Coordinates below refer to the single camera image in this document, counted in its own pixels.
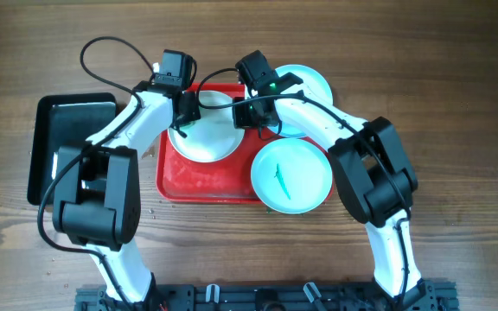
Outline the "light blue plate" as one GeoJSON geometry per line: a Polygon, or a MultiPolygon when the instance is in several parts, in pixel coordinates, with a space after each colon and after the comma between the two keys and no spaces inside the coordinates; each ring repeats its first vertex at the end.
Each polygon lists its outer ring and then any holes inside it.
{"type": "Polygon", "coordinates": [[[286,214],[309,212],[329,196],[333,183],[326,155],[297,138],[266,144],[251,166],[252,188],[270,209],[286,214]]]}
{"type": "MultiPolygon", "coordinates": [[[[333,93],[327,80],[315,69],[298,64],[283,65],[276,68],[279,76],[293,73],[298,78],[303,80],[302,84],[294,85],[283,91],[282,94],[295,93],[304,90],[306,95],[313,95],[320,99],[323,105],[332,105],[334,103],[333,93]]],[[[268,129],[274,133],[278,133],[282,137],[303,138],[305,134],[291,124],[282,123],[282,129],[278,130],[278,126],[269,126],[268,129]]]]}

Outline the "green yellow sponge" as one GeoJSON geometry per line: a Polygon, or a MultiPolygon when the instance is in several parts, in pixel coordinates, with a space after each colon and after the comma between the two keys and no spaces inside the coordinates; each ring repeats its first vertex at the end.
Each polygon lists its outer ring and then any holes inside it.
{"type": "Polygon", "coordinates": [[[189,127],[194,126],[195,124],[196,124],[196,121],[191,121],[191,122],[188,122],[188,123],[185,123],[185,124],[178,124],[177,128],[179,128],[180,130],[186,130],[189,127]]]}

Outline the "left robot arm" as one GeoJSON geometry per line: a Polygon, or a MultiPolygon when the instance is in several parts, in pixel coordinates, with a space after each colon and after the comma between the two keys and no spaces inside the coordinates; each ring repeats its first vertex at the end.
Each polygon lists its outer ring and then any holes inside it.
{"type": "Polygon", "coordinates": [[[89,255],[105,280],[99,302],[112,310],[164,310],[165,297],[145,266],[134,236],[141,213],[138,159],[168,128],[193,110],[185,105],[196,62],[164,50],[160,67],[129,91],[131,100],[105,128],[58,151],[56,176],[43,197],[53,226],[71,241],[67,251],[89,255]]]}

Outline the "white plate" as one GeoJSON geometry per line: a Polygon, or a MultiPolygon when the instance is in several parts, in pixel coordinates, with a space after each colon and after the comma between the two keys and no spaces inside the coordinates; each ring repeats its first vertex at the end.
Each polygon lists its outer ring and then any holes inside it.
{"type": "Polygon", "coordinates": [[[200,108],[201,118],[186,130],[185,138],[168,129],[169,141],[183,157],[193,162],[217,162],[231,155],[241,144],[245,131],[233,125],[228,109],[200,108]]]}

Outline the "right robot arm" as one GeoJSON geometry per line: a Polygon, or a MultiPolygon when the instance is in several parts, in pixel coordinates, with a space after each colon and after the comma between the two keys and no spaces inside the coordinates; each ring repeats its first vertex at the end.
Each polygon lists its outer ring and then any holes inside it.
{"type": "Polygon", "coordinates": [[[367,230],[374,282],[396,308],[410,307],[422,281],[410,238],[418,179],[393,124],[339,110],[315,79],[278,73],[258,50],[234,69],[247,91],[234,105],[235,124],[288,124],[327,151],[342,204],[367,230]]]}

